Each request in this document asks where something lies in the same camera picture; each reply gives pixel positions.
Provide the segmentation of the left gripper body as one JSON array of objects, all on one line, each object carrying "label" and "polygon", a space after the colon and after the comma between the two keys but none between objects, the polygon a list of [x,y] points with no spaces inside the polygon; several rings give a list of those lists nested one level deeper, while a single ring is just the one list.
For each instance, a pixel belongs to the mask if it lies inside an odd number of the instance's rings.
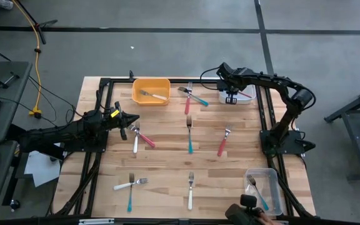
[{"label": "left gripper body", "polygon": [[107,129],[120,128],[121,119],[114,117],[114,112],[115,109],[106,114],[107,118],[104,120],[104,122]]}]

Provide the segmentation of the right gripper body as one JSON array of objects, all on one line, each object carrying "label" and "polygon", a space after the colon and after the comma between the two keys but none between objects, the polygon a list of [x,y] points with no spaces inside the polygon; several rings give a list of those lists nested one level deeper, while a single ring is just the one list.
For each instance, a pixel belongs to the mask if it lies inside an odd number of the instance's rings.
[{"label": "right gripper body", "polygon": [[240,80],[238,78],[223,79],[223,90],[229,91],[230,93],[238,93],[240,88]]}]

